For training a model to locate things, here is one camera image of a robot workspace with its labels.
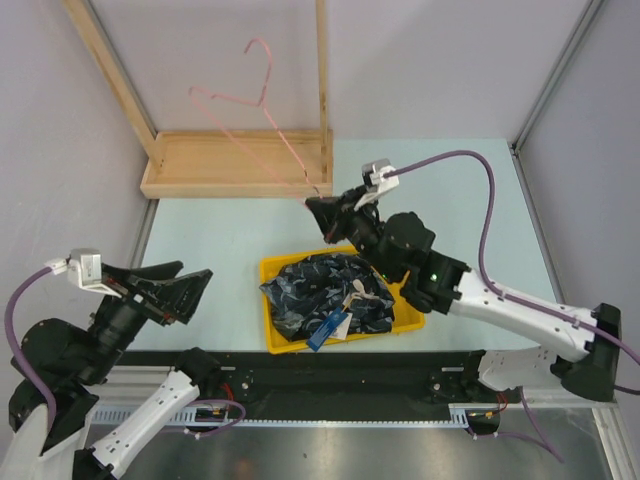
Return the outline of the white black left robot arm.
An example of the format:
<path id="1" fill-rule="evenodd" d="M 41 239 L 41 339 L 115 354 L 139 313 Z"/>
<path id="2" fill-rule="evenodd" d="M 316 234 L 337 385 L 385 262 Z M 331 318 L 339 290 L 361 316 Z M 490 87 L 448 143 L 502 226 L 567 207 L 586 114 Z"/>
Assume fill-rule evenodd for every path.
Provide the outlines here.
<path id="1" fill-rule="evenodd" d="M 167 422 L 196 399 L 221 387 L 218 362 L 194 347 L 181 353 L 166 379 L 119 427 L 85 444 L 98 395 L 115 364 L 148 321 L 186 324 L 213 273 L 184 275 L 180 261 L 138 269 L 102 262 L 77 251 L 53 259 L 11 295 L 4 314 L 12 366 L 22 375 L 9 400 L 14 437 L 1 466 L 4 479 L 119 479 Z M 59 318 L 42 320 L 23 339 L 14 331 L 17 301 L 37 280 L 67 276 L 78 288 L 102 295 L 91 325 L 82 329 Z"/>

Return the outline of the pink wire hanger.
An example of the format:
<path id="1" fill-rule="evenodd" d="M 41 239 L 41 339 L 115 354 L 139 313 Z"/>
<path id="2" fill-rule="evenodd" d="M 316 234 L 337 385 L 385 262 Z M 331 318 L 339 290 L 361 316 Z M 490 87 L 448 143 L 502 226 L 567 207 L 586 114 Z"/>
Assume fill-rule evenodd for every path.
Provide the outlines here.
<path id="1" fill-rule="evenodd" d="M 248 43 L 244 47 L 243 53 L 248 54 L 252 47 L 256 44 L 258 44 L 263 50 L 267 61 L 264 79 L 261 84 L 261 90 L 256 100 L 232 96 L 221 92 L 213 92 L 207 88 L 196 85 L 189 87 L 189 99 L 196 106 L 196 108 L 199 109 L 232 144 L 237 146 L 243 153 L 248 155 L 249 158 L 269 177 L 270 180 L 273 180 L 278 186 L 293 187 L 293 184 L 291 182 L 287 181 L 280 173 L 278 173 L 275 167 L 269 166 L 268 162 L 260 154 L 257 153 L 257 150 L 255 148 L 251 147 L 247 142 L 247 140 L 251 137 L 255 138 L 256 140 L 280 140 L 284 144 L 285 149 L 291 154 L 295 162 L 300 167 L 305 185 L 310 188 L 316 196 L 318 196 L 319 198 L 323 198 L 324 195 L 321 192 L 319 185 L 311 180 L 307 165 L 302 160 L 300 154 L 297 152 L 293 144 L 289 141 L 287 135 L 279 127 L 269 111 L 267 105 L 267 95 L 269 93 L 269 83 L 271 80 L 274 62 L 273 55 L 268 43 L 263 38 L 254 37 L 248 41 Z M 204 105 L 204 103 L 198 98 L 198 95 L 204 96 L 208 101 L 221 100 L 227 103 L 241 105 L 258 110 L 269 123 L 271 129 L 230 129 L 208 107 Z"/>

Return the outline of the white blue paper tags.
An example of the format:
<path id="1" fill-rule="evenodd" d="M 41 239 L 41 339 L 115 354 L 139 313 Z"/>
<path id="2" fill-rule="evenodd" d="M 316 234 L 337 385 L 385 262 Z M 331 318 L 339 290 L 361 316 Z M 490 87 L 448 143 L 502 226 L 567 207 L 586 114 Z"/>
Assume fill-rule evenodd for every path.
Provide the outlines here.
<path id="1" fill-rule="evenodd" d="M 306 341 L 307 347 L 317 352 L 347 318 L 348 314 L 341 307 L 334 309 Z"/>

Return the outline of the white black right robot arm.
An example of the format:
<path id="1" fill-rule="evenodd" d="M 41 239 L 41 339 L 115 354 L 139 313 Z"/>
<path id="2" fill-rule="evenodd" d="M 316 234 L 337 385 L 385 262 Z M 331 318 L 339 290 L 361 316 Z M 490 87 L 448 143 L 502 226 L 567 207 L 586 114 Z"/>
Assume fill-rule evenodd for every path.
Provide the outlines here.
<path id="1" fill-rule="evenodd" d="M 469 399 L 560 385 L 587 400 L 612 401 L 620 353 L 617 307 L 572 307 L 507 290 L 434 250 L 434 232 L 415 213 L 383 220 L 375 203 L 358 206 L 361 192 L 306 199 L 326 243 L 349 241 L 386 281 L 400 284 L 401 296 L 420 312 L 473 318 L 535 342 L 529 349 L 472 354 L 461 376 Z"/>

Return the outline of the yellow plastic tag loop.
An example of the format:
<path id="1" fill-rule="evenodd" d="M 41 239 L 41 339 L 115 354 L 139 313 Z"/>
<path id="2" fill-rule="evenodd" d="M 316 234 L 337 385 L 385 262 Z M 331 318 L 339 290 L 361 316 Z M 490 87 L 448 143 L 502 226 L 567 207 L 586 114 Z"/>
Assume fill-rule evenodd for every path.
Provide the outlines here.
<path id="1" fill-rule="evenodd" d="M 345 312 L 355 300 L 359 300 L 360 298 L 361 295 L 356 292 L 348 295 L 342 303 L 342 311 Z"/>

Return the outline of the dark patterned shorts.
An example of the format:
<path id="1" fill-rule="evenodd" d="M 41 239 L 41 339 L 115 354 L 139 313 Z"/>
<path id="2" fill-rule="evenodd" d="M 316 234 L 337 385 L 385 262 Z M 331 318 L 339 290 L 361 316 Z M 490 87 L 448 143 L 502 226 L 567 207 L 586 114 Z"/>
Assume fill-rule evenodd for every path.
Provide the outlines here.
<path id="1" fill-rule="evenodd" d="M 286 340 L 307 340 L 321 322 L 342 307 L 351 293 L 359 293 L 346 313 L 350 334 L 383 334 L 395 320 L 393 295 L 375 270 L 357 255 L 310 255 L 283 266 L 260 285 L 270 306 L 271 323 Z"/>

